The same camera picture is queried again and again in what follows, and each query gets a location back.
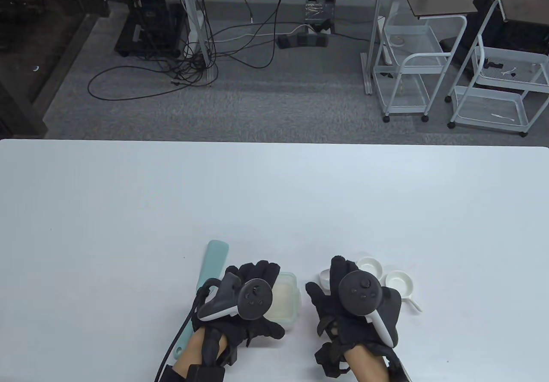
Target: gray carpet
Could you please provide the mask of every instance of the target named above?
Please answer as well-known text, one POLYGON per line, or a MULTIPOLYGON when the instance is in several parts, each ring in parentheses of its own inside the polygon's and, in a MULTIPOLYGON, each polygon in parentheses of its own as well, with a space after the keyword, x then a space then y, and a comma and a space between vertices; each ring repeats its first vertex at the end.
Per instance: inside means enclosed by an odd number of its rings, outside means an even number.
MULTIPOLYGON (((207 0, 212 29, 249 22, 239 0, 207 0)), ((269 15, 276 0, 250 0, 254 19, 269 15)), ((303 21, 303 1, 285 0, 279 21, 303 21)), ((369 37, 372 0, 339 0, 337 30, 356 37, 369 37)), ((127 7, 111 3, 112 14, 100 19, 84 45, 47 115, 50 139, 185 140, 313 143, 427 143, 456 145, 549 146, 549 113, 542 115, 525 139, 516 134, 457 127, 446 123, 451 106, 443 96, 456 70, 449 74, 430 113, 422 123, 419 115, 392 115, 382 122, 377 97, 365 96, 359 53, 367 43, 332 37, 325 49, 276 50, 273 63, 253 70, 229 58, 218 58, 219 77, 205 88, 185 88, 170 95, 137 101, 105 102, 86 91, 94 74, 119 64, 157 68, 152 62, 123 59, 113 48, 124 24, 127 7)), ((295 25, 283 24, 277 31, 290 32, 295 25)), ((218 35, 218 39, 253 31, 241 27, 218 35)), ((265 33, 272 26, 265 27, 265 33)), ((442 37, 455 28, 437 26, 442 37)), ((261 37, 255 42, 268 39, 261 37)), ((219 44, 218 51, 237 49, 246 39, 219 44)), ((271 45, 238 54, 257 66, 269 61, 271 45)), ((426 80, 429 90, 434 80, 426 80)), ((114 70, 100 77, 92 90, 102 97, 132 97, 172 90, 161 74, 140 70, 114 70)), ((528 96, 530 115, 540 102, 528 96)))

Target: clear food container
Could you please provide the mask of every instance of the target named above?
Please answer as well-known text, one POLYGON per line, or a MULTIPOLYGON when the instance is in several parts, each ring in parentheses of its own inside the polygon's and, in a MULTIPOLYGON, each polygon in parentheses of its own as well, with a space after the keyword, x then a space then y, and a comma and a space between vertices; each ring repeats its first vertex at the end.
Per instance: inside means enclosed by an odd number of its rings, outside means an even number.
POLYGON ((301 305, 298 278, 293 273, 280 272, 273 286, 273 304, 265 313, 265 318, 290 330, 298 319, 301 305))

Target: white wire shelf cart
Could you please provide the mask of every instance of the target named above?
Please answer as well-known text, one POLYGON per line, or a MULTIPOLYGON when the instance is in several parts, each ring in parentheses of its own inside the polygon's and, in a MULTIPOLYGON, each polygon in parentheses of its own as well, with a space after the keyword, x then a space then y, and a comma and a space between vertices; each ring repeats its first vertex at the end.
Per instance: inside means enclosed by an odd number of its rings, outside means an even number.
POLYGON ((549 25, 549 0, 494 1, 445 98, 453 106, 448 127, 453 129, 459 123, 517 132, 526 137, 549 105, 549 57, 485 47, 482 33, 496 7, 504 21, 549 25), (458 86, 469 60, 472 60, 473 78, 468 86, 458 86), (531 118, 524 109, 524 99, 529 92, 547 94, 547 99, 531 118))
POLYGON ((429 121, 434 97, 467 26, 465 15, 476 11, 471 0, 443 0, 443 4, 441 0, 391 1, 372 74, 385 123, 393 113, 421 113, 422 121, 429 121), (457 19, 461 29, 451 51, 444 52, 431 23, 449 18, 457 19), (384 45, 390 57, 387 66, 380 64, 384 45), (424 74, 438 75, 431 94, 425 87, 424 74))

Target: teal spatula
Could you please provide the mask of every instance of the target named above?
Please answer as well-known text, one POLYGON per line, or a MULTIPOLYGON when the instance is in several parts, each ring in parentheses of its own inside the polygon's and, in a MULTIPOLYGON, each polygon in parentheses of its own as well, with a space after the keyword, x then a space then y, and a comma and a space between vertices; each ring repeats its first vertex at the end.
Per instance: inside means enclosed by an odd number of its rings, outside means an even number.
MULTIPOLYGON (((206 254, 204 254, 204 260, 202 261, 202 269, 200 270, 200 276, 198 276, 198 282, 196 284, 196 290, 200 288, 209 278, 219 278, 227 255, 229 253, 229 245, 220 240, 211 240, 206 247, 206 254)), ((189 339, 193 334, 193 325, 188 323, 181 333, 179 340, 173 350, 173 357, 179 359, 181 353, 187 347, 189 339)))

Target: black glove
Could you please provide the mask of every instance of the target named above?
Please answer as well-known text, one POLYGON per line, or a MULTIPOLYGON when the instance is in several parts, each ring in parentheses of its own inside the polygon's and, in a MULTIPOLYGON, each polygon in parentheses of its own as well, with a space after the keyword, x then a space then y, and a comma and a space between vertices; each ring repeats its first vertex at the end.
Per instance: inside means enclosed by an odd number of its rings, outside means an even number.
MULTIPOLYGON (((345 362, 343 354, 358 344, 364 345, 372 354, 384 356, 389 361, 389 376, 392 382, 407 381, 405 371, 394 351, 384 344, 372 323, 367 323, 365 317, 349 313, 339 300, 339 282, 349 273, 359 270, 354 262, 345 260, 342 256, 332 258, 330 267, 330 295, 324 294, 318 284, 309 282, 305 285, 312 304, 316 307, 320 322, 318 335, 324 331, 332 340, 325 343, 314 354, 318 364, 322 365, 326 376, 337 378, 349 370, 340 370, 339 363, 345 362)), ((382 288, 383 298, 398 298, 400 294, 390 288, 382 288)))
MULTIPOLYGON (((260 261, 256 265, 243 264, 240 269, 236 266, 229 266, 225 270, 225 273, 233 273, 238 276, 242 284, 250 279, 259 278, 265 280, 271 288, 274 286, 279 272, 280 266, 278 264, 270 264, 267 261, 260 261)), ((206 331, 210 328, 223 333, 227 337, 230 349, 235 349, 244 339, 247 339, 246 346, 248 346, 250 341, 258 336, 273 337, 274 339, 281 339, 284 336, 283 327, 278 323, 268 321, 264 317, 254 321, 246 321, 236 315, 204 322, 198 319, 198 315, 194 313, 192 323, 195 331, 200 327, 205 327, 206 331)))

